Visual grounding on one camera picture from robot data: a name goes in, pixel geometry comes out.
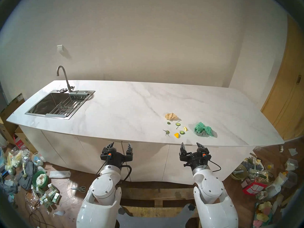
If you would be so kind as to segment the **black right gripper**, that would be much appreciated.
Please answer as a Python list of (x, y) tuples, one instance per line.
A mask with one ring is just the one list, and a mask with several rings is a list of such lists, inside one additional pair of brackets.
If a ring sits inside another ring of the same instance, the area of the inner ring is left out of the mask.
[(211, 155), (209, 154), (209, 150), (200, 143), (196, 143), (198, 148), (194, 153), (187, 153), (184, 143), (182, 142), (180, 145), (179, 158), (180, 161), (186, 162), (184, 167), (197, 168), (199, 166), (208, 166), (208, 161), (211, 159)]

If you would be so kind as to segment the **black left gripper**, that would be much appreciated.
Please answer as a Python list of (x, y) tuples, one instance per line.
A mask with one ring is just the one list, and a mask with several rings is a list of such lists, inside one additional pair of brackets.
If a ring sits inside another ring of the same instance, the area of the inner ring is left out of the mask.
[(113, 145), (114, 142), (110, 143), (102, 150), (100, 159), (106, 161), (105, 165), (113, 165), (115, 167), (121, 168), (123, 163), (133, 160), (133, 148), (130, 143), (128, 143), (126, 155), (117, 152), (116, 148), (114, 148)]

